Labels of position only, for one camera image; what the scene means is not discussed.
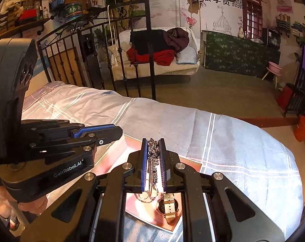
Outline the black metal rack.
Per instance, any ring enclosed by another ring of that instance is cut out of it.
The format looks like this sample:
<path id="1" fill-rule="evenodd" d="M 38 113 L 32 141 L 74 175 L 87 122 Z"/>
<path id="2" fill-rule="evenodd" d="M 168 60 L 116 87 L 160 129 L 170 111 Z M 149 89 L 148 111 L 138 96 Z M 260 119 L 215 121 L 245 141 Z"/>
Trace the black metal rack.
<path id="1" fill-rule="evenodd" d="M 292 89 L 292 96 L 288 102 L 286 109 L 283 112 L 285 117 L 287 113 L 296 113 L 297 116 L 305 113 L 305 70 L 302 68 L 302 54 L 300 58 L 300 65 L 297 71 L 296 80 L 293 84 L 287 83 Z"/>

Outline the white stool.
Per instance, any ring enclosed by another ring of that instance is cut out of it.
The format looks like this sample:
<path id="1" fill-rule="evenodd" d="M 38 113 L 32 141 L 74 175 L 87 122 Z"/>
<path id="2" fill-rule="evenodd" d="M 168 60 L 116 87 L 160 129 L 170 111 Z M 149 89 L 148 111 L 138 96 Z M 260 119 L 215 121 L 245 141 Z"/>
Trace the white stool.
<path id="1" fill-rule="evenodd" d="M 270 80 L 272 81 L 274 88 L 277 89 L 278 87 L 278 77 L 280 76 L 279 73 L 273 72 L 271 71 L 269 68 L 267 68 L 267 71 L 265 73 L 265 75 L 262 77 L 262 81 L 264 80 Z"/>

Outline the red bin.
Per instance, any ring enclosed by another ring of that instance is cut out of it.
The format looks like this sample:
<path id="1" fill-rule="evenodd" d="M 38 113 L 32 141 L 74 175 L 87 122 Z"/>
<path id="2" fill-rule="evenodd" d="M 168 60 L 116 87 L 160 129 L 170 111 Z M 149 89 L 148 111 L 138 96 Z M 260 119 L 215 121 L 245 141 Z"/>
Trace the red bin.
<path id="1" fill-rule="evenodd" d="M 282 89 L 282 91 L 278 94 L 277 97 L 277 104 L 281 107 L 282 110 L 285 110 L 288 102 L 292 96 L 292 89 L 285 85 L 285 87 Z"/>

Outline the red phone booth cabinet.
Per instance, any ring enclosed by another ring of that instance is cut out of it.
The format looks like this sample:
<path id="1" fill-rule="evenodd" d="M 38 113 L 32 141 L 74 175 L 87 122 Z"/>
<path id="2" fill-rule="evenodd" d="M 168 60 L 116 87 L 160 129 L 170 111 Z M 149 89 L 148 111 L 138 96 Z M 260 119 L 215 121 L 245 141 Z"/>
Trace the red phone booth cabinet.
<path id="1" fill-rule="evenodd" d="M 247 39 L 262 38 L 262 0 L 243 0 L 243 31 Z"/>

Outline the green patterned counter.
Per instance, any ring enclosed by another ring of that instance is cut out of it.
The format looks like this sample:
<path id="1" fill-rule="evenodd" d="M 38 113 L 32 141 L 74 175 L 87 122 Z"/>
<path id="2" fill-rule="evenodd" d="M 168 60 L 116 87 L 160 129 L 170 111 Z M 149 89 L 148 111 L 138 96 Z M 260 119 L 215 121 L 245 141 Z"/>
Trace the green patterned counter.
<path id="1" fill-rule="evenodd" d="M 204 31 L 204 68 L 261 77 L 270 62 L 279 63 L 280 51 L 247 39 Z"/>

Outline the white ceramic vase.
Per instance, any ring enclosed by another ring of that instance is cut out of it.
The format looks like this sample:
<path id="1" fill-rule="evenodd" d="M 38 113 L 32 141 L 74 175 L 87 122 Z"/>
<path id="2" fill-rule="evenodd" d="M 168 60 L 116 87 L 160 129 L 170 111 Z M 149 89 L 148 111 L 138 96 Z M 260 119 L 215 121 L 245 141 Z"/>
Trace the white ceramic vase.
<path id="1" fill-rule="evenodd" d="M 244 30 L 242 27 L 239 28 L 238 31 L 238 38 L 243 39 L 244 38 Z"/>

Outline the orange bucket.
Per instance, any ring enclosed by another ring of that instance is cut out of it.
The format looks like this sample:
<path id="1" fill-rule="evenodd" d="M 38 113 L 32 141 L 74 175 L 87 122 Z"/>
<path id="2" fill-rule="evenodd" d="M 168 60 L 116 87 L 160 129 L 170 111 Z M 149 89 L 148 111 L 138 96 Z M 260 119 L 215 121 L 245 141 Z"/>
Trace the orange bucket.
<path id="1" fill-rule="evenodd" d="M 298 142 L 305 140 L 305 116 L 300 116 L 298 124 L 294 130 L 294 137 Z"/>

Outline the wooden wall shelf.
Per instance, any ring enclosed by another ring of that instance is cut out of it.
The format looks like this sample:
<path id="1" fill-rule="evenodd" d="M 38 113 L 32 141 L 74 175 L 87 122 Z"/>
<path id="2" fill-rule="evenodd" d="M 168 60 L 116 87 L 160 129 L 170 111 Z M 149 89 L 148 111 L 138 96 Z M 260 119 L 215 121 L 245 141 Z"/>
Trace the wooden wall shelf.
<path id="1" fill-rule="evenodd" d="M 37 31 L 37 35 L 41 35 L 45 30 L 44 24 L 50 20 L 53 20 L 53 18 L 51 17 L 51 18 L 41 19 L 41 20 L 37 20 L 34 22 L 29 22 L 29 23 L 17 26 L 9 31 L 6 31 L 6 32 L 0 34 L 0 40 L 13 37 L 14 35 L 17 35 L 17 34 L 19 34 L 20 37 L 22 38 L 24 31 L 27 31 L 29 29 L 33 29 L 36 27 L 41 27 L 41 29 Z"/>

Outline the pale green pink-lined box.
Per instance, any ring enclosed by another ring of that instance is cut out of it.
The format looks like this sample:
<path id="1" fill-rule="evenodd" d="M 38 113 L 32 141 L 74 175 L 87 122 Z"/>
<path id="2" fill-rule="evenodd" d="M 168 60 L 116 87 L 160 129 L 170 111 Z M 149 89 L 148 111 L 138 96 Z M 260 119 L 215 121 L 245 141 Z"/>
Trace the pale green pink-lined box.
<path id="1" fill-rule="evenodd" d="M 96 162 L 91 170 L 96 175 L 102 175 L 111 172 L 115 167 L 127 162 L 130 153 L 139 151 L 142 142 L 136 138 L 124 134 L 119 140 L 109 144 L 106 152 Z M 168 223 L 164 214 L 159 211 L 159 202 L 163 198 L 163 188 L 161 180 L 152 190 L 151 196 L 148 196 L 148 188 L 141 194 L 127 194 L 126 212 L 135 218 L 150 224 L 163 231 L 173 233 L 179 226 L 182 216 L 182 206 L 176 208 L 173 222 Z"/>

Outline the light blue pillow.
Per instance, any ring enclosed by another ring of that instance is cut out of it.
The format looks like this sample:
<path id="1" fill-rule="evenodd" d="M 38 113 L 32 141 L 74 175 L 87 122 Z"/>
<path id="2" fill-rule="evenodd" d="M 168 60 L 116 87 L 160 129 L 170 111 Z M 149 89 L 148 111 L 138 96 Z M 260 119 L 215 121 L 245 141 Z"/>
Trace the light blue pillow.
<path id="1" fill-rule="evenodd" d="M 185 65 L 191 64 L 195 65 L 197 63 L 197 52 L 194 48 L 187 46 L 181 52 L 176 54 L 176 64 Z"/>

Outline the dark maroon jacket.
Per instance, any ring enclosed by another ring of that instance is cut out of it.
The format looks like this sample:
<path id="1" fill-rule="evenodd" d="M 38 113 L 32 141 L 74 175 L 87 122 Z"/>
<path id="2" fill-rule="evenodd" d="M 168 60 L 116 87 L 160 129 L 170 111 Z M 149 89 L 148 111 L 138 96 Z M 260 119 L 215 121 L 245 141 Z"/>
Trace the dark maroon jacket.
<path id="1" fill-rule="evenodd" d="M 171 28 L 163 33 L 166 44 L 176 53 L 183 51 L 189 44 L 189 33 L 180 27 Z"/>

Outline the black iron bed frame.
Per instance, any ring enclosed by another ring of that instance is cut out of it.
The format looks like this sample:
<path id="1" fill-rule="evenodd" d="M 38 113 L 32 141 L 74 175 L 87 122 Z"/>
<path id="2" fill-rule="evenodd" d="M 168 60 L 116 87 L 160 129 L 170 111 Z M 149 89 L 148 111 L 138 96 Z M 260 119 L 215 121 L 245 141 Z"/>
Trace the black iron bed frame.
<path id="1" fill-rule="evenodd" d="M 141 78 L 139 63 L 126 64 L 127 55 L 121 47 L 123 24 L 128 25 L 133 38 L 137 19 L 144 20 L 144 31 L 150 33 L 149 0 L 90 8 L 46 34 L 37 42 L 37 49 L 47 81 L 156 99 L 153 59 L 149 60 L 148 77 Z"/>

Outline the red folded cloth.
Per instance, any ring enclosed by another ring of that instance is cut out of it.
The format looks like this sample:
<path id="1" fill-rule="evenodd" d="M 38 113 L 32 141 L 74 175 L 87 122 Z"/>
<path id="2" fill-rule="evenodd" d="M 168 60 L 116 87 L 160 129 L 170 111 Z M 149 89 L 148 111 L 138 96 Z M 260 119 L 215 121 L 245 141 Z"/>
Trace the red folded cloth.
<path id="1" fill-rule="evenodd" d="M 140 55 L 137 50 L 134 48 L 130 48 L 126 52 L 128 60 L 131 63 L 149 63 L 150 62 L 150 55 L 144 54 Z M 153 53 L 153 61 L 160 66 L 169 66 L 175 58 L 175 51 L 173 50 L 163 50 L 159 52 Z"/>

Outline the pink basin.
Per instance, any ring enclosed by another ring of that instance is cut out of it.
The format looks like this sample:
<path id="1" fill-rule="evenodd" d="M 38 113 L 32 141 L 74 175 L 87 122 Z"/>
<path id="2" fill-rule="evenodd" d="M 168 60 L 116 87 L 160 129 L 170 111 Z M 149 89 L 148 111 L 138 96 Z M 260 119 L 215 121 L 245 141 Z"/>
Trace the pink basin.
<path id="1" fill-rule="evenodd" d="M 267 69 L 269 72 L 273 73 L 274 75 L 281 76 L 282 68 L 280 68 L 279 65 L 277 65 L 276 63 L 269 62 Z"/>

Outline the white wicker swing seat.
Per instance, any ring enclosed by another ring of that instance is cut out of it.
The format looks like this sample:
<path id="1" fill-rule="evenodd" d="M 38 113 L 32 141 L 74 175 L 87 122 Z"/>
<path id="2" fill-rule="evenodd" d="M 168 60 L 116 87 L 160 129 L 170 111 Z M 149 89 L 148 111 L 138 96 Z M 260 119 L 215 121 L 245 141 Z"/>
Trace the white wicker swing seat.
<path id="1" fill-rule="evenodd" d="M 184 27 L 188 33 L 188 46 L 179 53 L 164 50 L 153 53 L 155 75 L 193 75 L 199 69 L 197 41 L 193 31 Z M 134 79 L 150 76 L 149 55 L 137 54 L 130 42 L 131 31 L 119 34 L 120 45 L 108 47 L 115 81 L 123 78 Z"/>

